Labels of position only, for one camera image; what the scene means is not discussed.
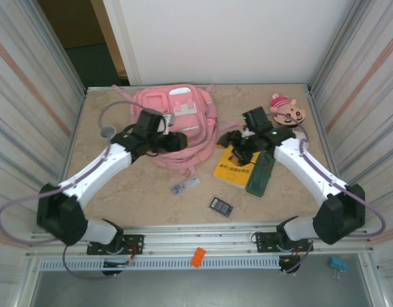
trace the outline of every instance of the plush toy head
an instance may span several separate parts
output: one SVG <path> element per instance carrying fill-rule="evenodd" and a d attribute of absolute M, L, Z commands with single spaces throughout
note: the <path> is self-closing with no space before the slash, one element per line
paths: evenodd
<path fill-rule="evenodd" d="M 279 94 L 273 94 L 270 111 L 290 115 L 300 123 L 305 120 L 306 116 L 306 111 L 304 109 L 299 109 L 296 106 L 296 99 L 289 101 L 288 96 L 279 96 Z M 298 126 L 298 124 L 289 119 L 289 117 L 285 117 L 283 115 L 277 115 L 274 119 L 281 125 L 292 128 Z"/>

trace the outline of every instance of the white wall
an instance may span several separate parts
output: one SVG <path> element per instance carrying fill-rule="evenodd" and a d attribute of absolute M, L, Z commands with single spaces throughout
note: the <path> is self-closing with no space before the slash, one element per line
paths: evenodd
<path fill-rule="evenodd" d="M 104 0 L 132 85 L 308 83 L 353 0 Z"/>

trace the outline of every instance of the dark green container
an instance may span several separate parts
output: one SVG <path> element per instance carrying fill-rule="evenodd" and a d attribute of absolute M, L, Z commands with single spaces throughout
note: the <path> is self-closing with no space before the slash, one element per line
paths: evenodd
<path fill-rule="evenodd" d="M 262 197 L 265 193 L 269 178 L 271 178 L 274 165 L 275 159 L 266 152 L 261 152 L 255 162 L 248 184 L 246 185 L 246 192 Z"/>

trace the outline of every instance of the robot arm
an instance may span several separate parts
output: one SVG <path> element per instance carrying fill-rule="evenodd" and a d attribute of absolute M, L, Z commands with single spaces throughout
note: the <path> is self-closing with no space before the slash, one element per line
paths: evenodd
<path fill-rule="evenodd" d="M 37 224 L 66 245 L 78 241 L 98 242 L 110 252 L 118 251 L 122 244 L 122 229 L 107 220 L 87 220 L 83 210 L 93 195 L 111 178 L 128 168 L 137 158 L 152 152 L 174 152 L 186 148 L 183 133 L 168 132 L 172 114 L 143 110 L 138 122 L 116 134 L 109 149 L 105 149 L 78 174 L 58 186 L 46 184 L 40 193 L 74 184 L 70 189 L 38 203 Z"/>
<path fill-rule="evenodd" d="M 246 128 L 243 133 L 237 130 L 228 132 L 218 141 L 222 147 L 234 147 L 231 162 L 242 166 L 250 162 L 254 152 L 267 151 L 299 178 L 320 207 L 314 218 L 294 217 L 280 224 L 277 232 L 281 246 L 289 249 L 295 245 L 295 241 L 312 238 L 333 244 L 364 225 L 365 207 L 310 167 L 300 153 L 300 140 L 289 128 L 273 128 L 261 107 L 245 113 L 244 119 Z M 305 155 L 337 185 L 364 199 L 364 191 L 359 185 L 350 187 L 331 174 L 306 150 Z"/>

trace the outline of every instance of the metal wall panel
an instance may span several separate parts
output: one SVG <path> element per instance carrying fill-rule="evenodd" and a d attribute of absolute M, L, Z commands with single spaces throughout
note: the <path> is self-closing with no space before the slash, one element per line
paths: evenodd
<path fill-rule="evenodd" d="M 57 183 L 72 144 L 84 88 L 34 1 L 0 0 L 0 206 Z M 3 213 L 30 233 L 36 203 Z M 0 306 L 13 304 L 25 247 L 0 234 Z"/>
<path fill-rule="evenodd" d="M 362 4 L 312 93 L 339 173 L 386 217 L 372 243 L 393 301 L 393 0 Z"/>

